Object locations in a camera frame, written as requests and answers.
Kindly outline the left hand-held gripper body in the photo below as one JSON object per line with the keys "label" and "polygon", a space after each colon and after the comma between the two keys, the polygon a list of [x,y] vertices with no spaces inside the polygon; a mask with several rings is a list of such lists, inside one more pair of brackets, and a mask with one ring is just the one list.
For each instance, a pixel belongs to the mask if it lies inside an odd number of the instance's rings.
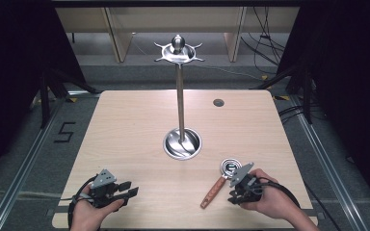
{"label": "left hand-held gripper body", "polygon": [[103,208],[117,200],[124,200],[124,197],[116,195],[121,192],[117,178],[107,169],[102,169],[97,174],[90,186],[89,196],[95,208]]}

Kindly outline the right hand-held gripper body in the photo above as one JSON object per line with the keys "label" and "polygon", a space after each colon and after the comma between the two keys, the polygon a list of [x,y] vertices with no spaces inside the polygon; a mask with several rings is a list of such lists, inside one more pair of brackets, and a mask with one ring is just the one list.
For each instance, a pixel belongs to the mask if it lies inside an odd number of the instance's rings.
{"label": "right hand-held gripper body", "polygon": [[235,169],[230,178],[229,186],[232,190],[240,192],[239,196],[230,197],[238,198],[239,204],[245,202],[257,202],[261,199],[261,195],[263,194],[259,180],[251,174],[251,168],[253,166],[254,163],[247,163],[246,165]]}

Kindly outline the strainer with wooden handle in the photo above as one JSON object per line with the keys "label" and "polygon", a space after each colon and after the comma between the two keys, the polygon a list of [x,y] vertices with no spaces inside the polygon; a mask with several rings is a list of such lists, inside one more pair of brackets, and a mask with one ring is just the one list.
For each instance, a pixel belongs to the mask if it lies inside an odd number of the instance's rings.
{"label": "strainer with wooden handle", "polygon": [[222,175],[211,187],[206,196],[202,199],[199,207],[205,209],[214,200],[216,195],[219,193],[219,191],[225,184],[226,180],[232,177],[233,171],[237,168],[240,168],[241,166],[242,166],[241,163],[236,159],[233,158],[224,159],[221,162],[220,166],[220,171]]}

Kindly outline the metal utensil rack stand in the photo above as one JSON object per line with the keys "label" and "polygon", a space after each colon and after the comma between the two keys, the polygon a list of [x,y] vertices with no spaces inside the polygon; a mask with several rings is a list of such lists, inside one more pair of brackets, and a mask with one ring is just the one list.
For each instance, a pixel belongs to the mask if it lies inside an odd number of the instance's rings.
{"label": "metal utensil rack stand", "polygon": [[185,127],[183,65],[192,61],[201,61],[196,54],[196,49],[201,47],[201,44],[189,45],[184,37],[175,35],[170,43],[166,45],[155,43],[155,45],[161,48],[161,57],[157,62],[166,61],[174,64],[176,74],[178,127],[170,130],[164,137],[163,148],[175,160],[190,160],[199,154],[202,140],[195,130]]}

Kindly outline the person's left hand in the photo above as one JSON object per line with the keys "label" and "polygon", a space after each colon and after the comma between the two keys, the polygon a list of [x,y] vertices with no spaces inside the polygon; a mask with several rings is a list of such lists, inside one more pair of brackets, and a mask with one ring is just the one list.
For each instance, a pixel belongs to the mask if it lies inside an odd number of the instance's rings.
{"label": "person's left hand", "polygon": [[119,199],[106,207],[95,208],[87,200],[79,200],[74,207],[70,231],[97,231],[102,221],[123,204],[124,200]]}

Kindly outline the person's right hand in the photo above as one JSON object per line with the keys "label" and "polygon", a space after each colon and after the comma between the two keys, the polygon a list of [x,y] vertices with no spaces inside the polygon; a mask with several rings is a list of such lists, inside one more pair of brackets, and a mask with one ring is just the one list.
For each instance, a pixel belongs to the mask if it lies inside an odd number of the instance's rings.
{"label": "person's right hand", "polygon": [[295,220],[301,210],[281,190],[266,186],[261,199],[256,202],[241,203],[240,207],[246,210],[256,211],[270,218]]}

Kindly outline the black metal stand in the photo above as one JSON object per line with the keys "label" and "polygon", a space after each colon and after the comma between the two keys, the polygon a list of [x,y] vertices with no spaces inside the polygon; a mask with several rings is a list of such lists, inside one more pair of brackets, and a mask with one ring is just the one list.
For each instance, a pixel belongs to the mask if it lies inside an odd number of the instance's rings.
{"label": "black metal stand", "polygon": [[41,128],[44,128],[48,124],[51,117],[48,90],[51,90],[56,98],[66,98],[68,96],[68,91],[66,90],[65,82],[71,83],[91,94],[101,93],[101,90],[89,86],[85,81],[78,80],[60,69],[47,68],[40,76]]}
{"label": "black metal stand", "polygon": [[254,87],[255,90],[265,90],[268,87],[278,83],[282,79],[289,77],[290,80],[287,84],[286,91],[289,94],[296,94],[299,90],[302,90],[304,93],[303,96],[303,108],[304,108],[304,118],[306,121],[311,124],[311,113],[310,113],[310,99],[311,99],[311,73],[308,65],[305,64],[295,64],[291,67],[282,70],[275,77],[271,78],[268,81],[265,81],[263,84],[258,87]]}

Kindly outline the dark curtain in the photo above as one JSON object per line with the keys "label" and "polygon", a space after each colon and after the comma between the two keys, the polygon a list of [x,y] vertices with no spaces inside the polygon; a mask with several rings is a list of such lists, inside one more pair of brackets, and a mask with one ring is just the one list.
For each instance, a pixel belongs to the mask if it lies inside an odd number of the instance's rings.
{"label": "dark curtain", "polygon": [[0,157],[51,70],[85,81],[52,1],[0,0]]}
{"label": "dark curtain", "polygon": [[370,187],[370,0],[301,0],[278,70],[303,54],[317,96]]}

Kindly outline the light wooden desk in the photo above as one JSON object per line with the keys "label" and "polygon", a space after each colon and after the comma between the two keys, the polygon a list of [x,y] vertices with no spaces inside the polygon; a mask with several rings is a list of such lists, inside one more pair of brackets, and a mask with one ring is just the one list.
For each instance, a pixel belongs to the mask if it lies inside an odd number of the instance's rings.
{"label": "light wooden desk", "polygon": [[289,33],[297,7],[126,7],[56,9],[67,33],[107,33],[115,60],[125,60],[134,33],[222,33],[227,55],[237,61],[241,36],[270,32]]}

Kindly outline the aluminium floor rail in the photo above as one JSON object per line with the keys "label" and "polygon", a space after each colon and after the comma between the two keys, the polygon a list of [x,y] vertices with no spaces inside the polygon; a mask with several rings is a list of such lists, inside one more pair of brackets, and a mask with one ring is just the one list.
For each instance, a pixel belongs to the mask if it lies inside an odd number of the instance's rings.
{"label": "aluminium floor rail", "polygon": [[304,132],[315,151],[317,159],[319,160],[319,163],[330,182],[332,190],[334,191],[335,196],[353,230],[368,231],[368,227],[362,218],[357,205],[350,196],[347,188],[344,186],[343,181],[338,175],[338,172],[330,160],[328,152],[322,145],[322,142],[313,125],[307,122],[307,119],[304,115],[299,115],[299,122],[302,125]]}
{"label": "aluminium floor rail", "polygon": [[39,132],[34,139],[33,144],[29,148],[27,155],[21,163],[18,171],[16,172],[10,186],[7,188],[5,193],[0,199],[0,230],[2,229],[7,217],[13,208],[13,205],[18,197],[21,188],[24,185],[29,173],[40,153],[40,150],[45,142],[48,133],[53,125],[53,121],[58,114],[59,110],[64,104],[63,99],[56,100],[52,108],[49,110],[49,118],[45,124],[40,127]]}

